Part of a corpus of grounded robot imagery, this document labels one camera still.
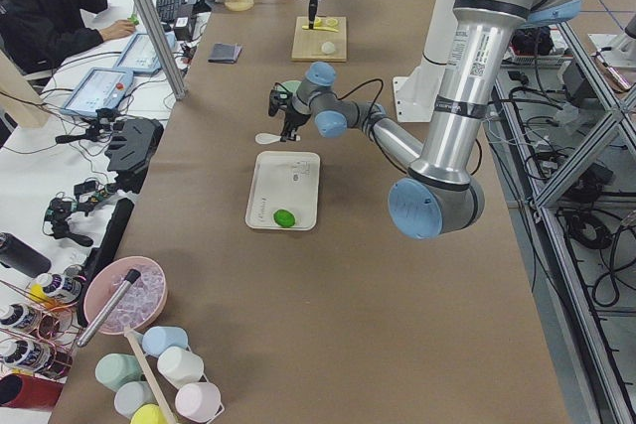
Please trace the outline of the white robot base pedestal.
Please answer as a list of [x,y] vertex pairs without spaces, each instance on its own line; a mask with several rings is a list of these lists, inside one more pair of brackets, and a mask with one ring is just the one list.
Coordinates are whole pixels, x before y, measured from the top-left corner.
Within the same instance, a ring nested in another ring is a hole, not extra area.
[[455,0],[435,0],[421,62],[409,76],[393,78],[397,120],[429,122],[457,28]]

